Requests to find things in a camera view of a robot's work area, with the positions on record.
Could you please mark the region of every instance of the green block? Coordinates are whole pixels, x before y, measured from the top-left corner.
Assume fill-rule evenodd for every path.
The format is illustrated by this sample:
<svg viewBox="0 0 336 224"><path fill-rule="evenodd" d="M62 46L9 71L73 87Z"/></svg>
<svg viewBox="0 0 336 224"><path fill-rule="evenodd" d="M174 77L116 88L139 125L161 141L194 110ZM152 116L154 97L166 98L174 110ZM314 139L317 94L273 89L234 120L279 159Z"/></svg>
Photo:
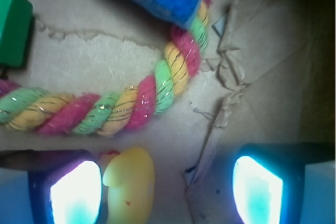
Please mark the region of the green block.
<svg viewBox="0 0 336 224"><path fill-rule="evenodd" d="M0 0L0 65L23 65L32 16L28 0Z"/></svg>

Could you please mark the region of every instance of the green plastic piece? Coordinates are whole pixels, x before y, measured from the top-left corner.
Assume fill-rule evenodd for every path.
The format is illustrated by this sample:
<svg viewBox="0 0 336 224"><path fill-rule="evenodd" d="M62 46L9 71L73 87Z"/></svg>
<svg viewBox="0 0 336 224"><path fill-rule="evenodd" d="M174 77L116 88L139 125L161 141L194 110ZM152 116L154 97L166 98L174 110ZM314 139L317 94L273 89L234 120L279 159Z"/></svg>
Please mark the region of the green plastic piece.
<svg viewBox="0 0 336 224"><path fill-rule="evenodd" d="M47 93L48 91L40 88L19 88L5 95L0 99L0 123L9 122L13 117L20 114L25 108Z"/></svg>
<svg viewBox="0 0 336 224"><path fill-rule="evenodd" d="M195 17L193 23L191 24L190 33L195 38L198 46L200 47L200 52L203 54L208 45L208 34L206 33L206 29L202 24L202 21L198 17Z"/></svg>
<svg viewBox="0 0 336 224"><path fill-rule="evenodd" d="M28 0L0 0L0 65L23 65L32 16Z"/></svg>
<svg viewBox="0 0 336 224"><path fill-rule="evenodd" d="M155 114L159 114L174 101L173 80L167 61L160 60L155 65L156 105Z"/></svg>
<svg viewBox="0 0 336 224"><path fill-rule="evenodd" d="M120 97L119 93L103 95L93 106L80 124L72 130L75 134L88 135L99 129L110 116L112 109Z"/></svg>

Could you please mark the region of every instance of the bright led light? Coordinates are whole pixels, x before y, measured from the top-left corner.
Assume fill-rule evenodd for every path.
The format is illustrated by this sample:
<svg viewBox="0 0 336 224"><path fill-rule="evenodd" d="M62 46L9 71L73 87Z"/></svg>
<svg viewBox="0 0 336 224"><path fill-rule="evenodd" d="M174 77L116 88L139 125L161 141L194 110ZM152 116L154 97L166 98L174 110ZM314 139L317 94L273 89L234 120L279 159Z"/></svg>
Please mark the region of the bright led light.
<svg viewBox="0 0 336 224"><path fill-rule="evenodd" d="M279 223L282 189L282 179L251 157L242 156L236 161L233 194L244 223Z"/></svg>
<svg viewBox="0 0 336 224"><path fill-rule="evenodd" d="M84 161L50 188L55 224L95 223L101 201L101 174L93 161Z"/></svg>

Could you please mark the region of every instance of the twisted cotton rope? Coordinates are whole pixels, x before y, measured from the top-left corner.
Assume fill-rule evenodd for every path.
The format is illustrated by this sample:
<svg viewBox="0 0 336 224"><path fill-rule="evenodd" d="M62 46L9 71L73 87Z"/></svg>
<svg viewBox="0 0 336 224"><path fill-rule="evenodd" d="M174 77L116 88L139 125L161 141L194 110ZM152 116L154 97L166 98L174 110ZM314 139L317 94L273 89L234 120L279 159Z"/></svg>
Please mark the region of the twisted cotton rope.
<svg viewBox="0 0 336 224"><path fill-rule="evenodd" d="M18 131L113 136L121 129L138 129L153 114L165 111L197 75L200 53L207 46L206 27L211 0L202 0L189 31L173 26L172 41L164 49L154 75L123 93L102 96L86 93L78 98L68 93L49 93L40 88L22 88L0 80L0 123Z"/></svg>

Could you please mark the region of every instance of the rope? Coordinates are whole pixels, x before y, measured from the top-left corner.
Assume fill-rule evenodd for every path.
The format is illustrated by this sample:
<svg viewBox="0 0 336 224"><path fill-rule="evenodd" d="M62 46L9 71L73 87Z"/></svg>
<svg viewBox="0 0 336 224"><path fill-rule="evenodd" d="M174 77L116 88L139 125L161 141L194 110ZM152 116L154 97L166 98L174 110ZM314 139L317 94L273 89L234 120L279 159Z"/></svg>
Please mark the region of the rope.
<svg viewBox="0 0 336 224"><path fill-rule="evenodd" d="M0 123L17 131L35 130L43 135L97 133L113 136L121 129L139 129L152 115L168 109L197 75L201 53L207 47L206 27L211 0L202 0L189 31L173 26L172 41L157 62L154 75L121 94L50 93L40 88L22 88L0 80Z"/></svg>

